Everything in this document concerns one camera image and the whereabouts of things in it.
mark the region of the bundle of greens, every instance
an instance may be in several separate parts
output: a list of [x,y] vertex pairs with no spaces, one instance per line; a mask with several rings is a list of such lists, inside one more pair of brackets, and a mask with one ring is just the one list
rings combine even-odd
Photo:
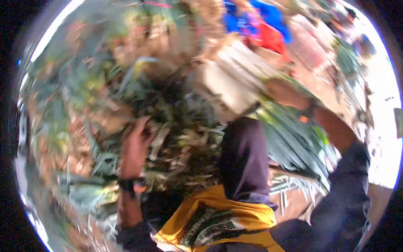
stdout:
[[366,74],[366,67],[360,61],[360,56],[351,45],[335,36],[333,48],[336,51],[336,65],[339,69],[339,88],[346,93],[349,103],[355,108],[360,108],[360,104],[355,96],[355,86],[362,82]]
[[327,160],[335,165],[338,157],[324,130],[313,122],[301,122],[301,112],[295,108],[263,99],[261,103],[250,117],[264,123],[269,157],[286,170],[318,179],[329,192]]
[[29,66],[21,97],[32,153],[71,226],[88,235],[86,251],[116,249],[120,149],[137,118],[151,116],[158,131],[144,167],[150,190],[217,183],[223,128],[189,74],[198,26],[180,1],[87,0]]

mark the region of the market stall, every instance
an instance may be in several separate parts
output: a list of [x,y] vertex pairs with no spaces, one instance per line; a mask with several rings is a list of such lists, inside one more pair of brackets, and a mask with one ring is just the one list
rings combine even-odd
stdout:
[[24,196],[52,206],[45,210],[62,227],[61,244],[119,251],[122,139],[142,116],[157,131],[142,174],[150,192],[187,196],[219,184],[224,129],[247,116],[265,129],[277,221],[309,220],[345,147],[338,133],[355,139],[356,121],[374,127],[356,78],[361,65],[324,24],[326,6],[112,2],[77,6],[20,73],[35,160],[29,174],[44,186]]

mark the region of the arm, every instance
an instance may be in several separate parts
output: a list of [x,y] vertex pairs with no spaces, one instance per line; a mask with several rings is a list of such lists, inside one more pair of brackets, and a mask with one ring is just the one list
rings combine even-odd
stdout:
[[[298,92],[287,81],[269,81],[268,95],[284,106],[292,106],[306,110],[310,106],[311,98]],[[327,108],[317,106],[313,111],[313,119],[326,131],[330,143],[343,153],[352,142],[358,141],[354,131],[335,113]]]
[[337,20],[332,19],[330,22],[331,22],[331,23],[334,25],[334,27],[336,27],[336,29],[338,29],[341,33],[344,32],[344,27],[343,27],[339,22],[337,22]]
[[358,251],[369,229],[369,160],[366,146],[353,143],[330,175],[329,194],[311,215],[311,224],[300,220],[283,222],[270,230],[285,251]]
[[[124,141],[120,177],[139,177],[145,163],[148,147],[154,134],[147,132],[148,118],[137,121],[136,127]],[[127,251],[159,252],[157,244],[150,237],[150,231],[143,222],[140,203],[129,193],[121,192],[118,198],[118,235],[116,241]]]

